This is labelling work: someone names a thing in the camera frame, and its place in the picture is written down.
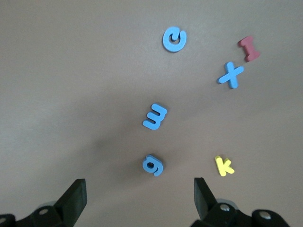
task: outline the screw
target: screw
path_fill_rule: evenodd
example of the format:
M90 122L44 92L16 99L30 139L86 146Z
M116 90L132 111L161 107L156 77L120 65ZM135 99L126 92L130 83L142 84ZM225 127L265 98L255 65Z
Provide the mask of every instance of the screw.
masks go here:
M220 205L220 209L223 210L223 211L229 211L229 206L227 206L226 204L221 204Z
M6 218L0 218L0 224L4 223L6 221Z
M39 214L40 215L44 215L44 214L46 214L48 212L48 209L43 209L43 210L40 210L39 211Z
M268 214L266 211L260 211L260 216L266 220L270 220L271 219L271 216L270 214Z

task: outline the blue foam letter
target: blue foam letter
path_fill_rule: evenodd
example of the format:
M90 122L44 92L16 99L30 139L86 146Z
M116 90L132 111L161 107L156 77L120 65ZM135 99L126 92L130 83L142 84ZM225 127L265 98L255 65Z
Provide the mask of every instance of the blue foam letter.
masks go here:
M152 123L149 120L145 120L143 121L143 125L146 128L149 128L151 130L156 130L160 127L160 123L161 121L163 121L165 114L167 114L167 110L165 108L163 108L162 106L154 103L153 105L151 105L152 110L156 111L159 113L159 115L156 115L153 112L148 112L147 113L147 117L151 120L153 120L155 123Z
M238 87L238 80L237 76L244 71L243 66L239 66L237 68L234 67L233 63L230 61L225 64L226 74L218 78L218 83L222 84L229 81L230 88L237 88Z
M180 36L180 42L178 44L172 44L169 40L170 36L173 41L176 41ZM169 27L163 35L163 46L170 52L178 52L185 46L186 37L186 32L180 31L180 28Z
M146 156L143 160L143 169L147 173L153 173L154 176L159 176L163 172L163 164L160 160L156 159L152 155Z

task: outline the letter x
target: letter x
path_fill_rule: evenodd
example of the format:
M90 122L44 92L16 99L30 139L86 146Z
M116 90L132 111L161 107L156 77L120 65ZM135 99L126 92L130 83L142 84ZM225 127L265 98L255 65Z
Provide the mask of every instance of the letter x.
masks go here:
M239 66L237 68L234 67L233 63L230 61L225 64L226 74L218 79L218 83L222 84L229 81L230 88L238 87L237 77L240 73L244 71L243 66Z

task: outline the red foam letter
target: red foam letter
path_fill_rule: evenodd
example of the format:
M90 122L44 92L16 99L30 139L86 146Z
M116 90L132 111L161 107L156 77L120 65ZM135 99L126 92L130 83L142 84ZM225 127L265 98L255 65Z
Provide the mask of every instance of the red foam letter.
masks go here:
M255 60L260 56L260 52L255 50L252 41L253 41L253 37L247 36L238 42L239 46L243 47L246 53L245 61L247 62Z

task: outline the letter c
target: letter c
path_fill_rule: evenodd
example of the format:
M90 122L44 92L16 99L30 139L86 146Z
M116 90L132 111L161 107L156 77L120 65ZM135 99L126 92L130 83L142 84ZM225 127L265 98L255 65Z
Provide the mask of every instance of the letter c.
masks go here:
M176 41L180 37L180 42L178 44L172 44L169 40L170 36L173 41ZM186 37L186 32L180 31L180 28L169 27L163 35L163 46L170 52L178 52L185 46Z

